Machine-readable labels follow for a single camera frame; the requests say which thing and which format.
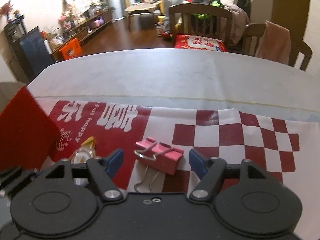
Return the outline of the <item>red binder clip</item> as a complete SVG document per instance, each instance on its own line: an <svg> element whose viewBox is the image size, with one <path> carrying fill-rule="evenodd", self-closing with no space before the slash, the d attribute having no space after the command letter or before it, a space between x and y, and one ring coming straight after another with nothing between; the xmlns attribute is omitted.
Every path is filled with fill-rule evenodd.
<svg viewBox="0 0 320 240"><path fill-rule="evenodd" d="M160 174L175 174L178 164L184 156L184 150L147 137L135 143L134 155L140 163L145 165L144 177L135 183L134 189L136 192L142 193L140 187L148 180L149 168L153 168L155 173L153 178L149 179L148 184L148 193L151 193Z"/></svg>

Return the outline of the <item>yellow correction tape dispenser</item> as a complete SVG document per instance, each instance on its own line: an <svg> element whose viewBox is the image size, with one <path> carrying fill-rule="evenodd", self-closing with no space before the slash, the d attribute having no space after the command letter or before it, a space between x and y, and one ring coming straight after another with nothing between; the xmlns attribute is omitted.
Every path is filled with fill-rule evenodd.
<svg viewBox="0 0 320 240"><path fill-rule="evenodd" d="M96 140L93 136L86 139L80 147L71 155L70 160L73 164L83 164L88 159L96 156Z"/></svg>

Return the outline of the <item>red white cardboard box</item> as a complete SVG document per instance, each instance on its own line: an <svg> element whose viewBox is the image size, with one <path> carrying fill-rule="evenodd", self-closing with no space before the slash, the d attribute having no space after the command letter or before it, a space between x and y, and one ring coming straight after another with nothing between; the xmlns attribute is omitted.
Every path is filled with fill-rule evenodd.
<svg viewBox="0 0 320 240"><path fill-rule="evenodd" d="M56 149L60 130L26 87L1 112L1 170L40 169Z"/></svg>

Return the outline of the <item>orange gift box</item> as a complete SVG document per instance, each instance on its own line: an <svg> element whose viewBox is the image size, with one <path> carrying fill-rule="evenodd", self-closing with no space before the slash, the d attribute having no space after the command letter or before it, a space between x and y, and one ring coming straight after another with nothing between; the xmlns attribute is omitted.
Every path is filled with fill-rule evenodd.
<svg viewBox="0 0 320 240"><path fill-rule="evenodd" d="M80 56L81 53L82 48L80 46L79 40L77 38L73 38L58 50L58 57L59 60L64 61L76 58Z"/></svg>

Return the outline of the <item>red patterned seat cushion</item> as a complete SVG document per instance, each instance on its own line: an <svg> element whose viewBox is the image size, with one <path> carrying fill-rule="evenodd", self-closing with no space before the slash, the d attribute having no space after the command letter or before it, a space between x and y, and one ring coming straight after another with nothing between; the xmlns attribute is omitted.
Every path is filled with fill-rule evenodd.
<svg viewBox="0 0 320 240"><path fill-rule="evenodd" d="M227 52L221 40L197 35L177 35L174 48Z"/></svg>

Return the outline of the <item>dark blue appliance cabinet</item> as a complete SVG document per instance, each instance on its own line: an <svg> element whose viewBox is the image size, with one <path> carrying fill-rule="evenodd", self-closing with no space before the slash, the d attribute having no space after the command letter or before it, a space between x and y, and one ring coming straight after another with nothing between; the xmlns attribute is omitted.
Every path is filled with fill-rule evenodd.
<svg viewBox="0 0 320 240"><path fill-rule="evenodd" d="M22 54L26 58L25 70L30 80L35 79L43 70L54 63L48 53L39 27L23 35L19 40Z"/></svg>

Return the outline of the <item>pink cloth on chair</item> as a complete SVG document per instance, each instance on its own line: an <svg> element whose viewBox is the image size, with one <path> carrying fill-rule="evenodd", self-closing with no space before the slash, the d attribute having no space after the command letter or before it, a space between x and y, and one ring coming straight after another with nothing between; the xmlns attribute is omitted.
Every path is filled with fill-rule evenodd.
<svg viewBox="0 0 320 240"><path fill-rule="evenodd" d="M255 57L288 65L291 53L289 29L270 21L266 21L265 25L266 29L259 42Z"/></svg>

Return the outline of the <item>wooden chair with cushion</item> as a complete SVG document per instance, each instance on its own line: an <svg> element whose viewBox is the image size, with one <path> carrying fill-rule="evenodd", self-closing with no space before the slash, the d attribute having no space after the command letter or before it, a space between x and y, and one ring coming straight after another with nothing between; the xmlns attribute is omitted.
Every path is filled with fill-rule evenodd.
<svg viewBox="0 0 320 240"><path fill-rule="evenodd" d="M228 51L231 41L232 12L205 4L179 4L169 8L170 30L174 47L176 36L197 35L221 40Z"/></svg>

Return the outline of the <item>wooden chair with pink cloth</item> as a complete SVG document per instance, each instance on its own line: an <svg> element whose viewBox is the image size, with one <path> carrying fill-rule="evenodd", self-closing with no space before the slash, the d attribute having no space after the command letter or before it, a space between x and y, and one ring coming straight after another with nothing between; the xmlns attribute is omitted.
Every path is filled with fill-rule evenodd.
<svg viewBox="0 0 320 240"><path fill-rule="evenodd" d="M307 43L303 40L292 43L288 29L269 21L247 24L243 38L242 53L247 56L293 67L295 62L290 62L290 54L296 50L304 56L299 67L302 71L306 71L312 58L313 51Z"/></svg>

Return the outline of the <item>wooden TV console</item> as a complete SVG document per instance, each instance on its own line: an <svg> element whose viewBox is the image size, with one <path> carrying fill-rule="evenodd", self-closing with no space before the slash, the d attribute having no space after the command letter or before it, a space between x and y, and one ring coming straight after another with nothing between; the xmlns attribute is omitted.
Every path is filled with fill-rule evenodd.
<svg viewBox="0 0 320 240"><path fill-rule="evenodd" d="M86 18L84 21L77 24L74 28L66 30L62 33L63 43L53 50L51 57L54 62L62 60L60 56L61 48L74 38L77 38L80 45L86 43L86 40L91 38L99 31L103 30L108 24L112 22L112 9L105 9L97 14Z"/></svg>

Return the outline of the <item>sofa with clothes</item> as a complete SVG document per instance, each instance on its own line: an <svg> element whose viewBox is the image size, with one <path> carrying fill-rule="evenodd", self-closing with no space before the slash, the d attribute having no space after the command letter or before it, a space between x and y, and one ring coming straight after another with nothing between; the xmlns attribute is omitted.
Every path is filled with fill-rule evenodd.
<svg viewBox="0 0 320 240"><path fill-rule="evenodd" d="M251 0L186 0L189 3L208 4L226 9L233 14L231 28L231 46L237 46L242 40L246 25L251 21Z"/></svg>

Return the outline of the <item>round wooden coffee table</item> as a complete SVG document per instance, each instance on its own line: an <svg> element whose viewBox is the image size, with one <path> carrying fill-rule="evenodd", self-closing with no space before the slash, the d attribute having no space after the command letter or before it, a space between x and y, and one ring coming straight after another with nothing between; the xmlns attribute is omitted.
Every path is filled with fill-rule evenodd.
<svg viewBox="0 0 320 240"><path fill-rule="evenodd" d="M153 16L155 20L155 10L162 5L162 1L153 2L153 3L139 3L136 5L129 6L125 9L128 18L128 30L131 30L131 18L134 15L149 14Z"/></svg>

